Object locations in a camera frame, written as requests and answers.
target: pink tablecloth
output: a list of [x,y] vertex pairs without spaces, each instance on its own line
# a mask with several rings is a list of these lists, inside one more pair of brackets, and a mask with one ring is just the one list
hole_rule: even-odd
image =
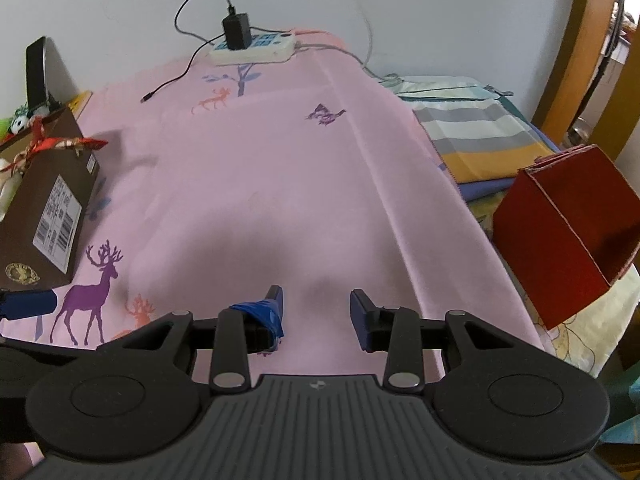
[[[326,40],[303,36],[307,42]],[[108,240],[115,273],[81,253],[75,284],[110,284],[104,340],[172,310],[213,317],[285,291],[285,338],[261,373],[381,374],[385,354],[360,351],[349,293],[423,317],[468,310],[537,346],[507,273],[457,190],[431,158],[411,110],[342,53],[313,50],[283,64],[215,67],[203,58],[150,101],[140,98],[184,62],[97,92],[81,116],[101,188],[81,251]],[[82,348],[91,312],[3,322],[9,337]],[[91,294],[99,296],[98,286]],[[100,344],[97,320],[87,345]],[[426,352],[426,368],[440,373]],[[194,375],[206,380],[206,362]]]

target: white power strip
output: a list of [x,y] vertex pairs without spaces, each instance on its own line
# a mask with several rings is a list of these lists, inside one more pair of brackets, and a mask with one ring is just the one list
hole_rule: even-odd
[[249,48],[229,50],[224,39],[213,44],[209,55],[216,65],[244,63],[278,63],[293,56],[296,36],[289,32],[252,35]]

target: silver screw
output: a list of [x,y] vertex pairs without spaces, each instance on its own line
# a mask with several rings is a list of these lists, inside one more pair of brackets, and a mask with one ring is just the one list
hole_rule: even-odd
[[420,377],[411,372],[398,372],[389,377],[389,384],[396,388],[415,388],[420,384]]
[[213,383],[219,388],[239,388],[244,384],[244,375],[236,372],[223,372],[213,378]]

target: ribbed gray panel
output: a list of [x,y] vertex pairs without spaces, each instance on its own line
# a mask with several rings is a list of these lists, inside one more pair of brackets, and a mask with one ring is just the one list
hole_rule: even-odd
[[194,431],[156,455],[109,465],[52,457],[26,480],[613,478],[587,455],[527,466],[469,451],[420,399],[384,392],[372,376],[265,376],[257,390],[216,400]]

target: charger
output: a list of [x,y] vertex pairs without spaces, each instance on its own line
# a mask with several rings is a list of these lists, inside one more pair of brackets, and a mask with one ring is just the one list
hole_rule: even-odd
[[229,15],[222,20],[225,31],[226,46],[229,50],[244,50],[251,46],[251,27],[249,15],[246,12],[236,14],[236,9],[229,6]]

